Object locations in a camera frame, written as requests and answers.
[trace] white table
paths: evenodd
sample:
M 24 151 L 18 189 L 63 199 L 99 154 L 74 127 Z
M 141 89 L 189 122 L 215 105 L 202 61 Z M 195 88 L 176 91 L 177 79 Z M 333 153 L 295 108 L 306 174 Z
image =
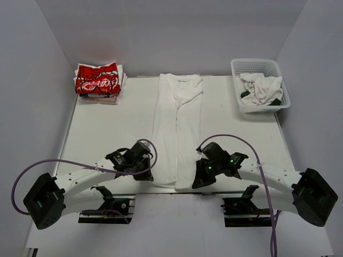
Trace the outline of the white table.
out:
M 63 158 L 93 164 L 118 148 L 131 148 L 137 139 L 150 139 L 158 81 L 159 78 L 128 79 L 119 105 L 78 102 Z M 204 77 L 203 88 L 201 140 L 214 134 L 238 135 L 256 148 L 262 162 L 293 169 L 274 114 L 240 114 L 232 77 Z M 253 157 L 249 147 L 236 139 L 221 137 L 214 141 L 229 153 L 240 152 Z M 57 173 L 70 173 L 76 169 L 75 166 L 60 164 Z M 175 192 L 149 182 L 137 182 L 132 176 L 103 184 L 113 194 Z M 215 184 L 196 191 L 244 191 L 249 185 L 251 182 L 246 180 L 219 175 Z
M 274 114 L 242 115 L 238 111 L 232 77 L 203 77 L 200 137 L 219 133 L 238 135 L 250 142 L 261 161 L 292 169 Z M 150 139 L 158 78 L 130 78 L 119 105 L 78 102 L 62 157 L 93 164 L 106 154 Z M 232 138 L 215 142 L 229 153 L 252 156 Z M 60 164 L 57 174 L 76 167 Z M 120 177 L 103 183 L 114 194 L 174 193 L 149 182 Z M 217 182 L 198 192 L 242 192 L 251 182 L 217 176 Z M 129 225 L 78 224 L 77 214 L 62 217 L 38 231 L 33 225 L 27 247 L 39 248 L 37 257 L 54 256 L 268 256 L 270 228 L 225 228 L 217 196 L 137 195 Z M 278 223 L 279 256 L 330 255 L 324 228 L 299 216 L 283 213 Z

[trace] green cloth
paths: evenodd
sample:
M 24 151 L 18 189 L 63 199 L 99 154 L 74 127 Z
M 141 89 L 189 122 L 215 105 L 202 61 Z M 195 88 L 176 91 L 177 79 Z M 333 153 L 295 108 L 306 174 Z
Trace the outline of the green cloth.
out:
M 245 91 L 241 94 L 241 98 L 246 97 L 247 95 L 250 95 L 249 91 Z M 281 105 L 281 101 L 279 99 L 275 99 L 269 106 L 279 106 Z

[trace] white fabric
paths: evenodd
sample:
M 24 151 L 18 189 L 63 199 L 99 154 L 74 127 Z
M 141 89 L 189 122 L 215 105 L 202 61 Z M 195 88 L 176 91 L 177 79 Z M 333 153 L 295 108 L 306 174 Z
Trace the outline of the white fabric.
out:
M 241 99 L 246 105 L 269 105 L 275 99 L 281 101 L 283 91 L 282 77 L 264 77 L 263 73 L 241 73 L 240 78 L 245 81 L 244 86 L 249 95 Z
M 127 76 L 126 73 L 124 72 L 124 73 L 123 73 L 123 80 L 122 80 L 122 84 L 121 84 L 120 90 L 123 90 L 123 89 L 124 89 L 124 87 L 125 87 L 125 85 L 126 85 L 127 79 L 128 79 L 128 76 Z
M 160 75 L 152 133 L 159 154 L 151 170 L 157 185 L 181 189 L 194 181 L 202 92 L 198 75 Z

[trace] laundry basket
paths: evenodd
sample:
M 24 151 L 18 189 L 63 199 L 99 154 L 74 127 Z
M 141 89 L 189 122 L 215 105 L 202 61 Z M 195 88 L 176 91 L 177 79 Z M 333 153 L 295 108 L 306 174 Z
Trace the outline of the laundry basket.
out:
M 240 73 L 263 73 L 265 77 L 282 76 L 278 64 L 268 59 L 234 59 L 231 61 L 231 70 L 234 79 L 236 98 L 240 112 L 276 112 L 290 106 L 290 100 L 284 81 L 281 88 L 284 94 L 281 99 L 281 105 L 245 105 L 241 102 L 241 94 L 246 91 L 244 81 L 240 79 Z

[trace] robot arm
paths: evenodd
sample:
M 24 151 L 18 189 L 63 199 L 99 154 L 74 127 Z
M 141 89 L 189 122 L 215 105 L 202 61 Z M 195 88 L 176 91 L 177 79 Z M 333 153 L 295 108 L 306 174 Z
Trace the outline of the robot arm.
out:
M 207 158 L 196 162 L 193 189 L 215 183 L 216 175 L 221 173 L 228 177 L 262 183 L 260 165 L 247 155 L 229 155 L 214 142 L 209 143 L 202 152 Z M 94 169 L 80 169 L 56 177 L 45 173 L 37 179 L 24 198 L 24 205 L 38 229 L 51 226 L 61 216 L 69 213 L 86 209 L 109 209 L 104 205 L 111 203 L 112 194 L 107 189 L 94 185 L 125 174 L 133 175 L 135 180 L 152 181 L 149 154 L 149 148 L 138 142 L 131 149 L 123 148 L 107 155 L 95 164 Z M 113 173 L 103 172 L 101 169 L 111 170 Z M 297 172 L 269 165 L 264 165 L 263 169 L 271 188 L 270 196 L 275 209 L 296 213 L 316 226 L 325 225 L 338 197 L 317 171 L 307 169 L 305 172 Z M 258 185 L 249 186 L 242 199 L 259 209 L 268 207 L 266 192 Z
M 94 185 L 121 175 L 153 181 L 150 156 L 149 148 L 137 142 L 131 149 L 122 148 L 108 154 L 95 164 L 94 169 L 79 169 L 56 177 L 51 177 L 49 173 L 42 174 L 25 196 L 24 205 L 38 229 L 53 225 L 69 213 L 99 209 L 104 203 L 111 204 L 113 196 L 108 190 Z
M 249 180 L 262 184 L 260 165 L 247 155 L 229 155 L 217 143 L 209 143 L 201 151 L 207 158 L 197 161 L 196 177 L 192 188 L 215 183 L 216 175 Z M 313 169 L 305 172 L 282 170 L 263 165 L 264 176 L 274 209 L 296 213 L 315 226 L 324 226 L 338 196 L 324 178 Z M 259 209 L 268 208 L 266 192 L 258 185 L 252 185 L 243 194 Z

